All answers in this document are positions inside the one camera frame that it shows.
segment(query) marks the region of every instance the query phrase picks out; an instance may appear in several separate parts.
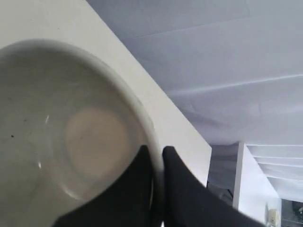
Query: black object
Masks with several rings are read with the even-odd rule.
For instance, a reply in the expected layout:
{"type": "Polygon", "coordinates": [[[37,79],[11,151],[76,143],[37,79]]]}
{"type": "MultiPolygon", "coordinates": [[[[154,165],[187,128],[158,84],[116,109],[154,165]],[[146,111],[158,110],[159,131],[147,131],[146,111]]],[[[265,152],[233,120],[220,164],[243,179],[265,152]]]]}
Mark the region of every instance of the black object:
{"type": "Polygon", "coordinates": [[[152,164],[146,146],[101,195],[60,217],[53,227],[149,227],[152,164]]]}
{"type": "Polygon", "coordinates": [[[165,227],[262,227],[208,191],[173,147],[163,151],[165,227]]]}

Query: white ceramic bowl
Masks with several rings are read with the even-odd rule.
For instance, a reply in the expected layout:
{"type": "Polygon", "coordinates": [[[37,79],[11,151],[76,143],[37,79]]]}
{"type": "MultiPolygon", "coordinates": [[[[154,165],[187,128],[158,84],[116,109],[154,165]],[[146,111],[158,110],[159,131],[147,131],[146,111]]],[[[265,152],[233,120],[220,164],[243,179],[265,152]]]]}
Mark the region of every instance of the white ceramic bowl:
{"type": "Polygon", "coordinates": [[[29,40],[2,49],[0,107],[0,226],[50,226],[103,192],[142,144],[161,169],[140,101],[74,46],[29,40]]]}

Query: white bowl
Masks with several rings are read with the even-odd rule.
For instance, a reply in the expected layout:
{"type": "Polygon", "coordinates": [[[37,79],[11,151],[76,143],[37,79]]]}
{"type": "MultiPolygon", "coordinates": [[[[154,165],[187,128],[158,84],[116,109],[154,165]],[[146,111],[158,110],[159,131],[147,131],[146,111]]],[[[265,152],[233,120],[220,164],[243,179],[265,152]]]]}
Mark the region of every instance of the white bowl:
{"type": "Polygon", "coordinates": [[[112,184],[142,144],[161,169],[140,101],[74,46],[29,40],[2,49],[0,106],[0,226],[50,226],[112,184]]]}

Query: white wall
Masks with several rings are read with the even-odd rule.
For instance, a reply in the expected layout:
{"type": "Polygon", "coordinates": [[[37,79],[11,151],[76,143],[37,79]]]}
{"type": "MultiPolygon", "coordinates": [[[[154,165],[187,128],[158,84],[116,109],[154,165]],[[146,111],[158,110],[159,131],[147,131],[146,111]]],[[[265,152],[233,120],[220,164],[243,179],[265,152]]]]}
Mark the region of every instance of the white wall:
{"type": "Polygon", "coordinates": [[[266,207],[281,213],[281,199],[250,153],[239,144],[233,207],[247,216],[265,222],[266,207]]]}

